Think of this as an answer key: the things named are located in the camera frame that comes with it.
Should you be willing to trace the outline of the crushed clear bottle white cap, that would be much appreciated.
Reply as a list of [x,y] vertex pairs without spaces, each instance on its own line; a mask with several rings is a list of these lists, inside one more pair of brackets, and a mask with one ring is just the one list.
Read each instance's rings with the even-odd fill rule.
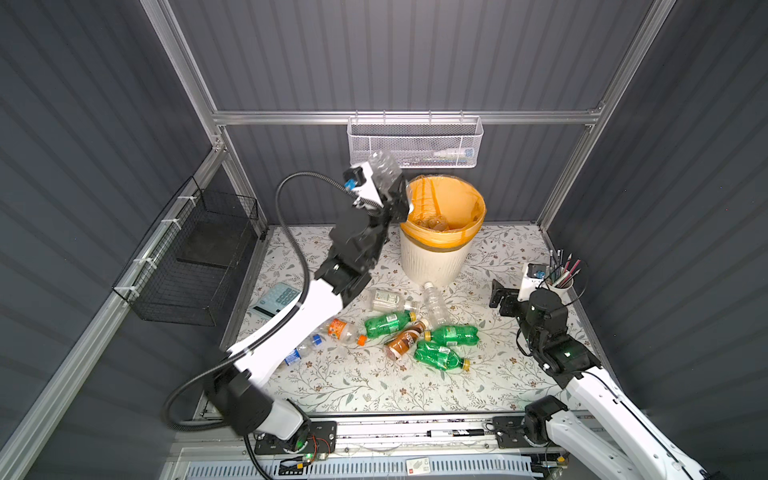
[[373,182],[379,190],[388,191],[402,175],[398,161],[387,151],[371,153],[368,163],[372,169]]

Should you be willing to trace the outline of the green bottle yellow cap upper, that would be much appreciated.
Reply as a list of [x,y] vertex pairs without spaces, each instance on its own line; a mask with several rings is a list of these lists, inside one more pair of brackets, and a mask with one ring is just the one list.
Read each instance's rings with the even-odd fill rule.
[[364,322],[365,336],[376,339],[385,335],[395,334],[416,320],[416,314],[411,310],[385,313],[367,319]]

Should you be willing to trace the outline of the orange bin liner bag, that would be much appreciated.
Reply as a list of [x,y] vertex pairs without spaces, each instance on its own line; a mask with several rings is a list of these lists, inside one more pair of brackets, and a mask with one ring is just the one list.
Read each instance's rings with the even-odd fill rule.
[[422,175],[411,180],[409,188],[413,210],[400,228],[425,248],[462,248],[482,227],[486,203],[470,183],[453,176]]

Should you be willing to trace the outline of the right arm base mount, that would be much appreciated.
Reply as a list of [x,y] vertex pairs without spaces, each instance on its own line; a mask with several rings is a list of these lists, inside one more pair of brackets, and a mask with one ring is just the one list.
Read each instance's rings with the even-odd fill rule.
[[529,414],[495,416],[491,426],[501,449],[544,448],[550,442],[545,422]]

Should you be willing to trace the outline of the brown tea bottle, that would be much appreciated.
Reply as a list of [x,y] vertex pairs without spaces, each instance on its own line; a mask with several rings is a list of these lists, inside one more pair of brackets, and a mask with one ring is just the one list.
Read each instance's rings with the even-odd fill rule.
[[412,322],[386,344],[384,351],[387,357],[393,361],[399,360],[408,353],[419,338],[429,329],[429,323],[424,320]]

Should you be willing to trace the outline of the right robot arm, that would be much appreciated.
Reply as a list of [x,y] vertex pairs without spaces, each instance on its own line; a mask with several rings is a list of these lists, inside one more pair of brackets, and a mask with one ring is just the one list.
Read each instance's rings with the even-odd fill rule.
[[560,296],[547,288],[524,293],[493,281],[489,306],[518,323],[524,355],[574,397],[608,434],[603,439],[558,398],[525,409],[522,430],[533,445],[553,443],[601,479],[722,479],[677,447],[624,394],[602,363],[567,328]]

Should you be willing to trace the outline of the teal calculator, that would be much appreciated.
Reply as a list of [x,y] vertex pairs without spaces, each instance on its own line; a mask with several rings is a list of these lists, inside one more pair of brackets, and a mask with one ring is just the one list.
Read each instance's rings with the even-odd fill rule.
[[277,283],[264,293],[247,312],[261,321],[268,321],[288,307],[301,291],[285,283]]

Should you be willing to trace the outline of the green bottle yellow cap lower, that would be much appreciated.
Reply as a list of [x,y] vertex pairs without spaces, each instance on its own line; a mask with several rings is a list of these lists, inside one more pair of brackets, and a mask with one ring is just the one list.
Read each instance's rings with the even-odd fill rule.
[[419,340],[416,344],[414,358],[423,364],[441,371],[463,370],[469,371],[471,362],[462,358],[458,353],[446,346],[440,346],[434,342]]

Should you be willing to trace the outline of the green bottle yellow cap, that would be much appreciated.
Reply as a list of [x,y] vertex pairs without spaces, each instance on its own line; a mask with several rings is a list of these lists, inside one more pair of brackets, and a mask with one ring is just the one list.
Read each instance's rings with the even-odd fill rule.
[[416,344],[414,358],[423,364],[441,371],[463,370],[469,371],[471,362],[462,358],[458,353],[446,346],[440,346],[434,342],[419,340]]
[[385,335],[395,334],[416,320],[416,314],[411,310],[385,313],[367,319],[364,322],[365,336],[376,339]]

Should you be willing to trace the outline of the white tube in basket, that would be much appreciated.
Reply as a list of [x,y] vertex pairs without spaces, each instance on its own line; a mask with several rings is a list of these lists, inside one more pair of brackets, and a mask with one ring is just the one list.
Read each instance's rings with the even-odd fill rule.
[[454,163],[471,163],[476,158],[474,148],[449,148],[426,153],[425,161],[447,161]]

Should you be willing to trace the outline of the small blue cap bottle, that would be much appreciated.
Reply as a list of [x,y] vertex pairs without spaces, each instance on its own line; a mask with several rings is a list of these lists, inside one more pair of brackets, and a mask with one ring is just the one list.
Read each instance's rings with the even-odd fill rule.
[[324,346],[324,338],[319,334],[312,334],[305,338],[286,356],[283,364],[287,367],[299,365],[302,361],[321,350]]

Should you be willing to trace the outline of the white pencil cup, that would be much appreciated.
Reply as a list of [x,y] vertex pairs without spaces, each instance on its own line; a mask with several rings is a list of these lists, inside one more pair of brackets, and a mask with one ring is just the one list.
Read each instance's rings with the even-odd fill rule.
[[563,304],[570,301],[569,290],[572,288],[573,280],[569,269],[557,268],[550,273],[544,280],[544,288],[556,293]]

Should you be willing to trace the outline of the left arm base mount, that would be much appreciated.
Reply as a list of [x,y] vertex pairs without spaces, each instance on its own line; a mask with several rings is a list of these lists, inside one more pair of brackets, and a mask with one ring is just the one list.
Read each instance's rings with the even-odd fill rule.
[[334,421],[310,421],[288,440],[256,433],[253,449],[257,455],[330,454],[335,451],[337,429]]

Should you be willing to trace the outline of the tall clear ribbed bottle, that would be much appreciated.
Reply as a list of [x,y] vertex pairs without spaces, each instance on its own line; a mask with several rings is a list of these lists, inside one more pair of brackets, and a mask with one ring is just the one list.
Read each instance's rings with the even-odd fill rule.
[[446,325],[450,321],[442,293],[431,282],[426,282],[423,287],[423,311],[432,326]]

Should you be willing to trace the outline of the green bottle white cap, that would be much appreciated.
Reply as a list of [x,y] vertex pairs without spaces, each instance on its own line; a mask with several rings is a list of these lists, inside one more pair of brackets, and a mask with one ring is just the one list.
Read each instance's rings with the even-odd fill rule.
[[440,346],[476,346],[479,343],[478,328],[471,325],[443,325],[427,331],[424,339]]

